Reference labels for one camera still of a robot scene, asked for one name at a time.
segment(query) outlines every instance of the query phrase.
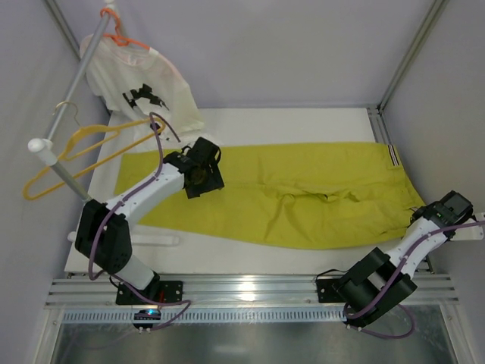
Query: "orange hanger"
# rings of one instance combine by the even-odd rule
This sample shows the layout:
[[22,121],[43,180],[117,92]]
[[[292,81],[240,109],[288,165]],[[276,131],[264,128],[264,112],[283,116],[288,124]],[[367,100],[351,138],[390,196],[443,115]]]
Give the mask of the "orange hanger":
[[141,43],[141,42],[139,42],[135,39],[127,38],[127,37],[121,35],[121,33],[120,33],[121,20],[118,17],[118,14],[116,14],[116,11],[114,11],[113,9],[110,9],[110,8],[101,9],[100,15],[103,16],[105,13],[109,13],[114,18],[114,21],[115,21],[115,24],[116,24],[114,26],[114,31],[116,32],[116,34],[106,33],[104,35],[105,37],[113,39],[113,42],[115,42],[120,47],[126,47],[130,43],[132,43],[132,44],[136,44],[137,46],[140,46],[140,47],[142,47],[146,50],[150,49],[150,47],[147,46],[144,43]]

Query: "clothes hanger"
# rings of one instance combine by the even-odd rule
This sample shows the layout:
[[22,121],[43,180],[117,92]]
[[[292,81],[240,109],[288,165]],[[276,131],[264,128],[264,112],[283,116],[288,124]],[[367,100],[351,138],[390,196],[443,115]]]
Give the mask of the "clothes hanger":
[[105,13],[109,13],[114,18],[114,22],[115,22],[114,31],[116,32],[116,34],[106,33],[104,34],[105,37],[113,39],[113,41],[120,47],[126,47],[131,43],[131,44],[136,44],[137,46],[140,46],[146,50],[150,50],[150,47],[148,45],[141,43],[135,39],[127,38],[121,35],[121,32],[120,32],[121,20],[118,17],[118,14],[116,14],[116,11],[110,8],[101,9],[100,15],[103,16]]
[[[76,123],[78,125],[80,125],[79,121],[76,118],[76,116],[77,116],[77,105],[74,104],[73,102],[63,101],[55,107],[55,110],[57,110],[57,108],[59,106],[63,105],[63,104],[70,104],[70,105],[75,106],[76,113],[74,115],[74,120],[76,121]],[[161,122],[161,126],[157,129],[157,133],[160,134],[165,129],[166,124],[165,124],[163,119],[157,118],[157,121]],[[116,126],[116,127],[109,127],[109,126],[106,126],[106,125],[89,125],[88,127],[80,127],[79,130],[77,130],[72,135],[72,137],[67,141],[64,151],[58,156],[58,160],[59,161],[72,161],[73,159],[76,159],[77,157],[80,157],[80,156],[86,154],[87,152],[90,152],[90,151],[94,150],[95,148],[102,146],[104,143],[118,137],[122,130],[125,130],[125,129],[130,128],[130,127],[135,127],[136,125],[146,124],[146,123],[149,123],[149,122],[150,122],[150,119],[147,118],[147,119],[142,119],[142,120],[138,120],[138,121],[131,121],[130,123],[125,123],[125,124],[122,124],[122,125],[119,125],[119,126]],[[111,135],[107,138],[104,138],[102,141],[97,142],[94,145],[89,146],[86,149],[84,149],[84,150],[82,150],[82,151],[80,151],[80,152],[78,152],[74,155],[69,155],[69,153],[74,149],[74,147],[81,140],[83,140],[84,138],[86,138],[90,135],[93,135],[95,133],[114,133],[114,135]],[[99,167],[100,165],[103,165],[104,163],[109,162],[113,158],[116,158],[119,155],[125,153],[126,151],[132,149],[134,146],[138,146],[139,144],[145,142],[146,140],[152,138],[153,136],[154,136],[154,134],[150,133],[147,136],[144,136],[144,137],[138,139],[136,142],[134,142],[134,143],[132,143],[128,146],[125,146],[124,148],[122,148],[122,149],[118,150],[117,152],[109,155],[108,157],[102,159],[101,161],[93,163],[89,167],[84,168],[82,171],[77,172],[76,174],[73,175],[73,177],[78,178],[78,177],[83,176],[84,174],[92,171],[93,169]],[[31,188],[31,186],[38,179],[40,179],[43,175],[45,175],[47,172],[49,172],[49,170],[50,170],[49,167],[43,168],[34,178],[32,178],[31,180],[29,180],[26,183],[26,185],[22,189],[22,195],[23,195],[24,199],[27,199],[29,201],[33,201],[34,199],[38,199],[42,196],[45,196],[45,195],[49,194],[50,192],[55,191],[59,187],[62,187],[62,186],[65,185],[65,182],[59,182],[58,184],[56,184],[52,187],[49,187],[48,189],[46,189],[46,190],[44,190],[40,193],[37,193],[36,195],[30,195],[29,189]]]

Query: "yellow hanger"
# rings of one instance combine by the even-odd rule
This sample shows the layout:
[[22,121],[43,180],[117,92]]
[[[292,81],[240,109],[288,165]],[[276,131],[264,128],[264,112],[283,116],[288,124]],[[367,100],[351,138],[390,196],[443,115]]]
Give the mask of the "yellow hanger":
[[[60,105],[62,105],[64,103],[72,103],[72,102],[61,102],[59,105],[56,106],[56,109]],[[77,115],[77,106],[76,106],[76,114],[74,115],[74,120],[79,125],[79,122],[76,119],[76,115]],[[160,118],[157,118],[157,121],[160,121],[161,122],[161,126],[157,129],[157,133],[161,133],[165,129],[166,124]],[[76,131],[72,135],[72,137],[67,141],[66,148],[58,156],[58,160],[59,161],[72,161],[73,159],[75,159],[77,157],[80,157],[80,156],[86,154],[87,152],[90,152],[90,151],[94,150],[95,148],[98,148],[99,146],[103,145],[104,143],[106,143],[106,142],[108,142],[110,140],[113,140],[114,138],[116,138],[117,136],[120,135],[120,131],[121,130],[127,129],[129,127],[134,127],[134,126],[140,125],[140,124],[145,124],[145,123],[148,123],[148,122],[150,122],[150,119],[149,118],[143,119],[143,120],[138,120],[138,121],[131,121],[130,123],[126,123],[126,124],[123,124],[123,125],[119,125],[117,127],[108,127],[108,126],[105,126],[105,125],[89,125],[88,127],[80,127],[80,129],[78,131]],[[97,142],[96,144],[94,144],[92,146],[89,146],[88,148],[82,150],[81,152],[76,153],[75,155],[69,156],[69,153],[74,149],[74,147],[81,140],[83,140],[84,138],[86,138],[87,136],[92,135],[94,133],[111,133],[111,132],[113,132],[114,134],[111,135],[110,137],[105,138],[104,140],[102,140],[100,142]],[[145,142],[146,140],[150,139],[153,136],[154,136],[154,134],[153,133],[150,133],[149,135],[144,136],[141,139],[138,139],[133,144],[130,144],[129,146],[125,146],[124,148],[122,148],[122,149],[118,150],[117,152],[111,154],[110,156],[102,159],[101,161],[98,161],[98,162],[90,165],[89,167],[84,168],[82,171],[77,172],[73,177],[74,178],[78,178],[78,177],[83,176],[84,174],[92,171],[93,169],[99,167],[100,165],[103,165],[104,163],[109,162],[113,158],[116,158],[119,155],[125,153],[127,150],[132,149],[134,146],[138,146],[139,144]],[[32,178],[31,180],[29,180],[26,183],[26,185],[22,189],[22,195],[23,195],[24,199],[28,199],[29,201],[33,201],[34,199],[38,199],[38,198],[40,198],[42,196],[45,196],[48,193],[50,193],[52,191],[55,191],[59,187],[62,187],[63,185],[65,185],[64,182],[60,182],[60,183],[58,183],[58,184],[56,184],[56,185],[48,188],[47,190],[42,191],[41,193],[37,193],[36,195],[31,196],[29,194],[29,189],[31,188],[31,186],[38,179],[40,179],[44,174],[46,174],[49,170],[50,170],[49,167],[45,167],[34,178]]]

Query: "metal pole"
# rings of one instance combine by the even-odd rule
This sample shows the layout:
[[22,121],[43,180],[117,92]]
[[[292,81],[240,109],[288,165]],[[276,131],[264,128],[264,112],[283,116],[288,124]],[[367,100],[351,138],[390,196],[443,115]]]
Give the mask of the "metal pole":
[[59,8],[58,3],[55,0],[43,0],[43,1],[44,1],[45,7],[47,8],[48,12],[52,16],[53,21],[59,27],[61,34],[69,43],[69,46],[74,52],[74,54],[76,55],[76,57],[80,59],[81,57],[79,54],[79,43],[77,42],[72,29],[69,27],[69,24],[67,24],[67,21],[64,15],[62,14],[62,11]]
[[[110,20],[110,16],[111,15],[109,13],[105,13],[101,18],[101,20],[99,21],[99,24],[96,27],[94,34],[92,35],[91,42],[89,42],[86,52],[84,53],[83,57],[80,60],[79,68],[76,74],[74,75],[74,78],[72,79],[69,85],[69,88],[67,89],[67,92],[62,101],[71,101],[74,91],[76,91],[77,85],[83,79],[83,76],[86,73],[88,64],[91,62],[91,58],[94,55],[95,50],[98,47],[99,42],[101,41],[101,38],[103,37],[103,34]],[[48,130],[45,132],[45,136],[44,136],[45,139],[51,140],[54,137],[55,132],[58,129],[59,124],[61,123],[61,120],[64,117],[64,113],[66,112],[66,110],[67,110],[67,104],[63,104],[54,113],[54,116],[52,117],[51,125],[49,126]]]
[[57,162],[55,165],[51,165],[51,169],[72,189],[83,201],[86,203],[92,199],[92,197],[86,192],[83,186],[77,182],[74,177],[64,168],[64,166]]
[[408,73],[409,68],[415,61],[421,48],[423,48],[423,45],[430,35],[431,30],[434,28],[438,19],[440,19],[440,15],[443,13],[443,10],[445,10],[448,2],[449,0],[435,0],[431,5],[430,10],[427,12],[427,15],[421,23],[415,38],[409,46],[408,51],[405,53],[404,58],[401,60],[401,63],[397,67],[397,70],[394,73],[393,78],[389,86],[387,87],[382,100],[380,101],[379,112],[382,112],[386,108],[387,104],[394,96],[394,92],[396,91],[398,85],[401,83],[404,76]]

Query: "cable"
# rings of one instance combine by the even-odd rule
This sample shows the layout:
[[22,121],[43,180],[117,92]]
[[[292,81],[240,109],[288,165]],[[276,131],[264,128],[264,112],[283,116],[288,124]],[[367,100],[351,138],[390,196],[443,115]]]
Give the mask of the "cable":
[[91,281],[95,281],[96,279],[99,278],[99,276],[102,273],[104,273],[104,271],[101,270],[100,272],[98,272],[97,275],[94,275],[94,273],[92,271],[92,268],[94,266],[94,258],[95,258],[96,250],[98,248],[99,239],[101,238],[101,234],[102,234],[102,232],[103,232],[106,224],[108,223],[109,219],[111,218],[111,216],[114,215],[114,213],[122,205],[124,205],[124,203],[126,201],[128,201],[128,199],[130,199],[133,195],[137,194],[139,191],[143,190],[145,187],[147,187],[149,184],[151,184],[153,181],[155,181],[158,178],[158,176],[160,175],[160,173],[161,173],[161,169],[162,169],[163,163],[164,163],[164,153],[163,153],[163,149],[161,147],[160,136],[157,133],[157,127],[156,127],[155,119],[153,118],[154,116],[160,118],[162,120],[162,122],[165,123],[170,128],[170,130],[172,131],[172,133],[174,133],[174,135],[177,138],[177,140],[180,141],[180,138],[178,137],[177,133],[175,133],[175,130],[172,128],[172,126],[162,116],[160,116],[160,115],[158,115],[158,114],[156,114],[154,112],[151,112],[149,114],[150,122],[152,123],[153,133],[155,133],[155,139],[157,140],[158,152],[160,154],[160,162],[158,163],[158,168],[157,168],[157,170],[155,171],[154,175],[151,178],[149,178],[143,184],[140,184],[137,188],[135,188],[134,190],[132,190],[131,192],[129,192],[125,197],[123,197],[120,201],[118,201],[118,203],[116,205],[114,205],[114,207],[111,209],[111,211],[109,211],[108,214],[106,214],[105,218],[103,218],[101,224],[98,227],[98,230],[96,231],[94,240],[92,242],[91,253],[89,254],[88,276],[89,276],[89,279]]
[[448,227],[443,227],[441,229],[437,229],[435,231],[431,231],[429,234],[425,234],[419,239],[415,241],[414,244],[412,244],[408,251],[405,253],[405,255],[402,257],[401,262],[399,262],[398,266],[396,267],[396,270],[393,272],[389,280],[386,282],[386,284],[382,287],[380,292],[376,295],[376,297],[362,310],[356,313],[348,313],[348,307],[344,307],[344,314],[348,319],[358,319],[359,317],[362,317],[369,311],[371,311],[376,304],[382,299],[384,294],[390,289],[391,285],[394,283],[396,280],[397,276],[401,272],[402,268],[404,267],[405,263],[407,262],[409,256],[415,251],[415,249],[423,243],[425,240],[429,239],[433,235],[441,234],[447,231],[454,231],[458,229],[463,229],[463,228],[472,228],[473,226],[481,226],[485,225],[485,221],[477,221],[477,222],[472,222],[470,224],[462,224],[462,225],[453,225],[453,226],[448,226]]
[[[163,161],[164,161],[164,154],[163,154],[163,149],[161,147],[160,136],[157,133],[158,128],[156,127],[154,116],[160,118],[162,120],[162,122],[164,122],[170,128],[170,130],[172,131],[172,133],[174,133],[174,136],[177,138],[177,140],[180,141],[180,138],[178,137],[178,135],[175,132],[175,130],[172,128],[172,126],[162,116],[160,116],[160,115],[158,115],[158,114],[156,114],[154,112],[151,112],[149,114],[150,122],[152,124],[152,129],[153,129],[153,132],[155,133],[155,139],[157,140],[158,152],[160,154],[160,162],[158,163],[158,168],[157,168],[157,170],[155,171],[155,173],[153,174],[153,176],[151,178],[149,178],[146,182],[144,182],[143,184],[139,185],[137,188],[135,188],[131,192],[129,192],[124,198],[122,198],[108,212],[108,214],[106,214],[105,218],[103,218],[102,223],[99,225],[98,230],[96,231],[96,235],[95,235],[94,241],[92,242],[91,252],[89,254],[88,276],[89,276],[89,279],[91,279],[91,281],[96,280],[102,273],[105,272],[104,270],[101,270],[98,274],[94,275],[93,274],[93,271],[92,271],[92,268],[94,266],[95,252],[96,252],[96,249],[98,248],[99,238],[101,237],[101,234],[102,234],[102,232],[103,232],[106,224],[108,223],[109,219],[111,218],[111,216],[122,205],[124,205],[124,203],[126,201],[128,201],[128,199],[130,199],[132,196],[134,196],[135,194],[137,194],[139,191],[141,191],[144,188],[146,188],[149,184],[151,184],[154,180],[156,180],[158,178],[158,176],[160,175],[160,173],[161,173],[161,169],[163,167]],[[132,287],[131,284],[128,284],[126,281],[124,281],[123,279],[121,279],[117,275],[113,275],[113,277],[115,277],[116,279],[118,279],[120,282],[123,282],[123,284],[125,284],[126,287],[135,294],[135,296],[137,296],[138,298],[140,298],[142,301],[147,302],[147,303],[150,303],[152,305],[156,305],[158,307],[169,307],[169,306],[179,306],[179,305],[186,304],[186,306],[182,310],[180,310],[180,312],[178,312],[173,318],[171,318],[167,322],[164,322],[163,324],[160,324],[159,326],[156,326],[152,330],[158,330],[160,328],[166,328],[172,322],[174,322],[175,320],[177,320],[181,315],[183,315],[184,312],[190,307],[190,304],[191,304],[190,300],[184,300],[184,301],[180,301],[180,302],[176,302],[176,303],[160,303],[160,302],[155,302],[155,301],[149,300],[148,298],[144,297],[140,292],[138,292],[138,290],[136,288]],[[110,282],[114,286],[116,286],[115,283],[112,281],[112,278],[110,277],[109,279],[110,279]]]
[[113,282],[112,276],[109,276],[109,283],[111,283],[111,285],[115,287],[117,290],[120,289],[120,285]]
[[338,272],[340,272],[340,273],[346,273],[346,272],[348,272],[349,270],[346,270],[346,271],[341,271],[340,269],[329,269],[328,271],[323,271],[323,272],[321,272],[321,273],[317,274],[317,275],[315,276],[315,279],[318,279],[318,277],[321,277],[322,275],[327,275],[327,274],[329,274],[329,273],[332,273],[333,271],[338,271]]
[[401,334],[401,335],[381,334],[380,332],[368,330],[367,328],[358,328],[357,326],[352,326],[352,325],[347,325],[347,328],[352,328],[352,329],[354,329],[356,331],[361,331],[364,334],[368,334],[368,335],[371,335],[371,336],[374,336],[374,337],[378,337],[380,339],[385,339],[385,340],[406,339],[407,337],[410,337],[411,335],[413,335],[414,332],[415,332],[415,330],[416,330],[415,317],[413,316],[413,314],[411,313],[411,311],[409,311],[408,308],[404,307],[403,305],[397,305],[397,306],[400,309],[402,309],[402,311],[404,311],[406,313],[406,315],[408,315],[409,321],[411,322],[411,327],[409,328],[409,331],[406,332],[405,334]]

